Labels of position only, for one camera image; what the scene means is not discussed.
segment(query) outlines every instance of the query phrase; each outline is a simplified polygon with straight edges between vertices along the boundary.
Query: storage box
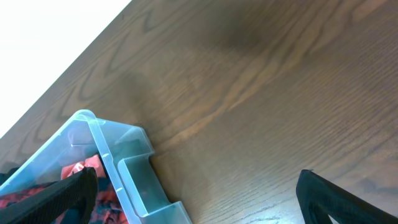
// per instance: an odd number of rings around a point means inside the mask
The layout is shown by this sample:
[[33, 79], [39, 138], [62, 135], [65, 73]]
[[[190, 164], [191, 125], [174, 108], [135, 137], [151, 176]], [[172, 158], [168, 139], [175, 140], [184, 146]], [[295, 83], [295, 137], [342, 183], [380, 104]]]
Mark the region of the storage box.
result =
[[77, 111], [0, 186], [0, 195], [60, 180], [61, 169], [99, 153], [130, 224], [191, 223], [181, 202], [170, 203], [149, 156], [154, 150], [137, 126]]

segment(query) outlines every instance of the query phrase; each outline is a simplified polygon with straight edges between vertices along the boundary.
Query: brown wood surface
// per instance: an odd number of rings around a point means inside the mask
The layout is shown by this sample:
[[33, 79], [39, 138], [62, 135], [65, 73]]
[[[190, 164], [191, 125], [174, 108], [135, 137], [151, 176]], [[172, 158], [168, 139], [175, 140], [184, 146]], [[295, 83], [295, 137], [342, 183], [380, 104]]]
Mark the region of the brown wood surface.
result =
[[1, 170], [87, 108], [147, 131], [194, 223], [302, 223], [301, 169], [398, 215], [397, 25], [395, 0], [134, 0], [0, 140]]

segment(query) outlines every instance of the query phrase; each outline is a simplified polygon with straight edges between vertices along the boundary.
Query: light blue plastic bin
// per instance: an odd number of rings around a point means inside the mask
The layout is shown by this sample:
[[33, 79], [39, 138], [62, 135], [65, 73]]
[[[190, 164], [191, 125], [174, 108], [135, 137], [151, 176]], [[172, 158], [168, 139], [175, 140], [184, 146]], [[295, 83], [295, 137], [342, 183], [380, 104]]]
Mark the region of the light blue plastic bin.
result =
[[191, 223], [181, 202], [170, 203], [149, 164], [154, 150], [137, 126], [77, 111], [0, 186], [0, 195], [60, 180], [62, 167], [99, 153], [130, 224]]

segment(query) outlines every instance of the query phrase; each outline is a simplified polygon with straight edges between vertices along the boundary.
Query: clear plastic container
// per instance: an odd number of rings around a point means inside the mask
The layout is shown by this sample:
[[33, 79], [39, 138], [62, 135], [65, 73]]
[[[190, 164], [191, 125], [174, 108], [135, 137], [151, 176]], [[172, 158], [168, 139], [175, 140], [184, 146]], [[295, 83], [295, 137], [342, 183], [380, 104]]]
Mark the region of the clear plastic container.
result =
[[154, 150], [137, 126], [77, 111], [5, 183], [0, 195], [60, 180], [62, 167], [99, 153], [130, 224], [191, 223], [181, 202], [170, 203], [149, 156]]

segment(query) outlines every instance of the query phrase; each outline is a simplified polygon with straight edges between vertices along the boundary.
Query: white wall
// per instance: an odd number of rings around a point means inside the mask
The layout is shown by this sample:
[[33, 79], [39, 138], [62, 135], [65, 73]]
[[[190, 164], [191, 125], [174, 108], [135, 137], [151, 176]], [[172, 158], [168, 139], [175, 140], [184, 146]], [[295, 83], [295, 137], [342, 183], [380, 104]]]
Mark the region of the white wall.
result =
[[0, 138], [128, 3], [0, 1]]

